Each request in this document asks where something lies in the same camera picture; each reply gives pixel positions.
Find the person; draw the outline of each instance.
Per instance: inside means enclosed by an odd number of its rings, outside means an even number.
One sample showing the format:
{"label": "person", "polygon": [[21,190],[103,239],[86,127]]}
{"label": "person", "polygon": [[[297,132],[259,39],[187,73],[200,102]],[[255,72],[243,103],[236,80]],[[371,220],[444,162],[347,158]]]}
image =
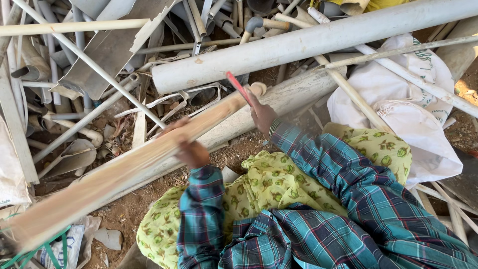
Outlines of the person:
{"label": "person", "polygon": [[334,124],[336,136],[313,137],[252,102],[257,129],[282,152],[251,156],[247,174],[224,183],[204,147],[182,142],[189,186],[146,214],[136,238],[145,256],[165,269],[478,268],[403,187],[412,156],[399,137]]}

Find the hand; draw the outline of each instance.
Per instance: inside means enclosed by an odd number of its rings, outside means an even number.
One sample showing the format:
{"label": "hand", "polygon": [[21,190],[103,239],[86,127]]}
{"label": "hand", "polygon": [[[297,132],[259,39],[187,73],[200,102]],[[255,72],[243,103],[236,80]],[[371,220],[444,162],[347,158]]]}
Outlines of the hand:
{"label": "hand", "polygon": [[269,139],[269,130],[272,122],[279,117],[270,105],[263,105],[259,103],[256,96],[250,92],[250,102],[253,107],[250,108],[250,115],[256,125],[256,128]]}
{"label": "hand", "polygon": [[[167,134],[176,128],[183,127],[188,122],[189,118],[182,118],[168,125],[161,135]],[[209,152],[197,141],[189,143],[186,137],[179,137],[179,148],[180,152],[176,154],[176,158],[185,163],[189,169],[201,168],[211,163],[209,160]]]}

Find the scrap pile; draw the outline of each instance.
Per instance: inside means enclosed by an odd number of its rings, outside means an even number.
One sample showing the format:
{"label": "scrap pile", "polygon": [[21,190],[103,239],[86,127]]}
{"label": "scrap pile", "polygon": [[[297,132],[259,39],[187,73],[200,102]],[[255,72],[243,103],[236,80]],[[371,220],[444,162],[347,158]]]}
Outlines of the scrap pile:
{"label": "scrap pile", "polygon": [[[463,218],[478,232],[462,211],[478,213],[478,205],[435,183],[463,167],[443,134],[451,109],[478,117],[453,91],[475,59],[478,6],[470,1],[1,3],[0,220],[9,220],[0,228],[10,227],[24,250],[59,253],[58,235],[91,248],[99,220],[86,214],[181,167],[171,158],[178,135],[214,151],[253,129],[227,71],[279,115],[309,111],[324,129],[312,108],[327,103],[333,122],[397,134],[420,152],[407,183],[425,208],[433,211],[423,191],[450,203],[456,231]],[[424,7],[432,19],[403,23]],[[409,34],[437,24],[427,43]],[[271,67],[274,82],[249,82]],[[183,117],[192,119],[187,129],[152,139]],[[417,184],[425,181],[439,193]],[[70,258],[74,251],[65,260],[81,268],[89,256]]]}

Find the plaid shirt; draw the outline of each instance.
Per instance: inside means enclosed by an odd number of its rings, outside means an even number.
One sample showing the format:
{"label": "plaid shirt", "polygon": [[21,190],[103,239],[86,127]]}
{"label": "plaid shirt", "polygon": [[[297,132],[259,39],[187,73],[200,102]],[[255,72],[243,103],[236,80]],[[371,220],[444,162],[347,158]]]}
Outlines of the plaid shirt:
{"label": "plaid shirt", "polygon": [[221,173],[212,165],[195,169],[180,199],[180,269],[478,268],[476,253],[388,168],[330,134],[312,138],[287,123],[273,127],[271,140],[340,198],[348,218],[301,204],[263,210],[235,222],[224,248]]}

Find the shirt sleeve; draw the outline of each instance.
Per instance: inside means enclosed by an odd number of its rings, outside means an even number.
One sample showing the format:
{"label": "shirt sleeve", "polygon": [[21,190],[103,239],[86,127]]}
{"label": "shirt sleeve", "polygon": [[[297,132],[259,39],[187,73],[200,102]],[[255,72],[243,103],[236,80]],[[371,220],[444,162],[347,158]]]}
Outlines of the shirt sleeve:
{"label": "shirt sleeve", "polygon": [[179,200],[179,269],[217,268],[223,248],[223,193],[222,174],[217,167],[191,170],[189,186]]}
{"label": "shirt sleeve", "polygon": [[446,255],[457,264],[478,264],[476,253],[429,214],[387,167],[374,166],[330,134],[315,138],[279,120],[273,123],[270,134],[272,142],[304,173],[341,200],[349,218],[395,262],[405,267],[410,265],[404,262],[407,259],[437,265],[435,261]]}

